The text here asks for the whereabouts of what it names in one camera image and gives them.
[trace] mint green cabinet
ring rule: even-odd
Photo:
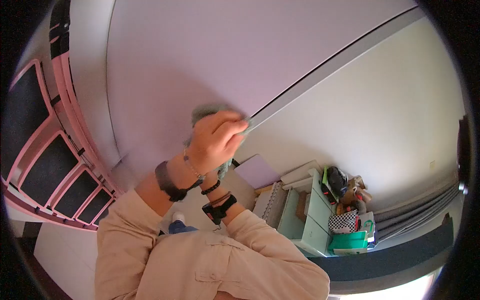
[[[309,173],[312,181],[308,181],[303,186],[290,187],[277,231],[291,240],[307,257],[330,256],[327,252],[331,235],[328,229],[328,218],[335,214],[335,206],[329,203],[320,189],[318,171],[310,169]],[[299,191],[311,193],[305,223],[295,215]]]

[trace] fingers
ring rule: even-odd
[[[209,130],[209,132],[214,133],[226,121],[239,121],[242,119],[242,116],[235,111],[222,110],[215,115],[208,116],[208,118],[209,120],[206,129]]]
[[[232,138],[228,141],[227,146],[225,147],[225,151],[229,153],[229,157],[232,157],[235,154],[238,147],[240,147],[243,138],[243,135],[237,134],[232,136]]]
[[[213,133],[213,138],[225,146],[233,136],[244,131],[247,127],[247,121],[226,121]]]

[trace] lavender wall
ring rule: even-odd
[[[190,112],[247,115],[410,0],[125,1],[108,37],[110,113],[120,156],[142,176],[182,147]]]

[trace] shirt sleeve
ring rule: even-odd
[[[97,232],[96,299],[135,298],[161,220],[135,190],[110,206]]]
[[[312,295],[329,290],[327,273],[251,211],[245,210],[236,216],[227,226],[227,232],[236,241],[271,259]]]

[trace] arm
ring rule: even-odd
[[[216,181],[216,173],[210,172],[200,187],[202,190],[207,190],[215,185]],[[208,193],[207,197],[210,202],[213,202],[227,193],[228,191],[220,185]],[[319,283],[330,281],[325,271],[309,261],[289,239],[268,226],[251,211],[246,210],[240,203],[233,204],[227,210],[227,216],[222,219],[222,222],[227,226],[227,231],[233,239],[270,258],[276,264],[288,269],[295,268],[305,273],[305,276],[312,276],[313,273],[313,276],[319,277]]]
[[[198,121],[187,150],[193,168],[206,174],[227,161],[243,139],[236,134],[247,126],[239,114],[228,111]],[[178,188],[188,188],[197,179],[183,161],[183,154],[173,157],[167,170]],[[172,205],[150,172],[135,190],[109,208],[97,232],[96,299],[135,298],[160,231],[158,224]]]
[[[187,188],[196,177],[175,156],[167,165],[176,186]],[[97,232],[97,299],[134,299],[148,256],[160,232],[158,224],[173,205],[149,173],[134,191],[109,208]]]

